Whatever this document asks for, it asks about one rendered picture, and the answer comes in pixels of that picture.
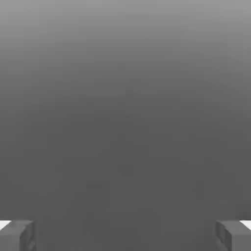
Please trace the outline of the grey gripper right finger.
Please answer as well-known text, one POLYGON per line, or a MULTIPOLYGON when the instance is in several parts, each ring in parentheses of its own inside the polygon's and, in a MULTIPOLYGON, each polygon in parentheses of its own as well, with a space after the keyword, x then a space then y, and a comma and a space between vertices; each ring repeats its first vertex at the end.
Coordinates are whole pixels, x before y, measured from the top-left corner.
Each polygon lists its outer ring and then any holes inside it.
POLYGON ((251 251, 251 220, 216 221, 219 251, 251 251))

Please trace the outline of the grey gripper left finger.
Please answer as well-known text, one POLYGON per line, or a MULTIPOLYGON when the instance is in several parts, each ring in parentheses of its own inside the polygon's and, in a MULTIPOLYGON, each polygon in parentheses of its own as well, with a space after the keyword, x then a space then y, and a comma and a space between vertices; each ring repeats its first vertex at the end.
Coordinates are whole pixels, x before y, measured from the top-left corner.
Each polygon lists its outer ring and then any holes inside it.
POLYGON ((0 251, 36 251, 35 222, 0 220, 0 251))

